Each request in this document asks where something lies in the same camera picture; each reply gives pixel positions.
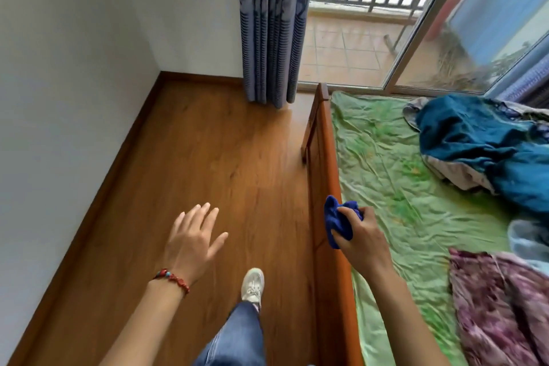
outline wooden bed frame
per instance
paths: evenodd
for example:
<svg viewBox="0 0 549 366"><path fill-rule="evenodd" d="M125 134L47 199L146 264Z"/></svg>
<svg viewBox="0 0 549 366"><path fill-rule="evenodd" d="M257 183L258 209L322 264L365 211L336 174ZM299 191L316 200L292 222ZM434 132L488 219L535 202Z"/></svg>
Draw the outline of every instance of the wooden bed frame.
<svg viewBox="0 0 549 366"><path fill-rule="evenodd" d="M333 250L328 244L324 224L326 197L333 195L341 202L330 101L325 83L319 84L315 92L301 157L307 163L309 181L319 365L364 366L351 265L340 250Z"/></svg>

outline cleaning rag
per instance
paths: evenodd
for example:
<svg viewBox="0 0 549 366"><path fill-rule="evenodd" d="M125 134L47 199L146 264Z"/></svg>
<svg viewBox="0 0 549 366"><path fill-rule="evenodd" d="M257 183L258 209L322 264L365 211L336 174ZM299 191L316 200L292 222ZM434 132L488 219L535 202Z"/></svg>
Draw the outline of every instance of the cleaning rag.
<svg viewBox="0 0 549 366"><path fill-rule="evenodd" d="M356 201L347 201L340 204L337 198L333 195L329 195L324 203L324 221L326 225L326 234L328 236L328 242L333 249L339 249L338 244L335 242L332 235L332 230L335 230L339 235L347 240L353 238L353 228L351 223L344 214L338 211L338 207L348 207L353 210L360 220L363 219L359 211L359 205Z"/></svg>

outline blue denim jeans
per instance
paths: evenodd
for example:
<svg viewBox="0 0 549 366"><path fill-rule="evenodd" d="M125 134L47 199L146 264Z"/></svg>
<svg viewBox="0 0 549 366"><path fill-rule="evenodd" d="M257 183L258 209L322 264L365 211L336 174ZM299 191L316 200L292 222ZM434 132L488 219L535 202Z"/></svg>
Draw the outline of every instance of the blue denim jeans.
<svg viewBox="0 0 549 366"><path fill-rule="evenodd" d="M193 366L265 365L263 332L254 305L242 301L194 361Z"/></svg>

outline floor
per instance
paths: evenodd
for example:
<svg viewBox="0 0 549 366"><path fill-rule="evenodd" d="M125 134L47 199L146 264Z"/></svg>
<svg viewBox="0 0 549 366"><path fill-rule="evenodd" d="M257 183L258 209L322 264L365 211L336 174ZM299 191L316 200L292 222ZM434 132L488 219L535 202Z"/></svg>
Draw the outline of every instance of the floor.
<svg viewBox="0 0 549 366"><path fill-rule="evenodd" d="M402 25L309 16L299 80L380 87L394 57L383 40Z"/></svg>
<svg viewBox="0 0 549 366"><path fill-rule="evenodd" d="M220 208L224 248L183 301L156 365L190 364L264 270L267 363L315 364L312 248L299 147L312 95L284 110L241 90L167 83L48 318L28 365L97 365L159 269L182 210Z"/></svg>

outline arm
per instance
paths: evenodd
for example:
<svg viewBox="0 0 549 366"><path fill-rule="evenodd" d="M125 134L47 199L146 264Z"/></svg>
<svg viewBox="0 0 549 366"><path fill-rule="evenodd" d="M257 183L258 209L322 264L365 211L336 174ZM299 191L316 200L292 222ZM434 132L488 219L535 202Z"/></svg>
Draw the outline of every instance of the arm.
<svg viewBox="0 0 549 366"><path fill-rule="evenodd" d="M181 213L174 222L164 252L163 267L189 286L202 276L228 236L226 232L221 234L210 246L218 209L213 209L205 218L209 208L207 203L196 206L187 215ZM165 279L150 281L101 366L152 365L183 293L175 283Z"/></svg>
<svg viewBox="0 0 549 366"><path fill-rule="evenodd" d="M368 282L383 318L397 366L450 366L435 338L423 321L412 295L393 267L385 235L375 221L371 207L356 213L346 207L338 209L353 226L353 238L332 234L351 265Z"/></svg>

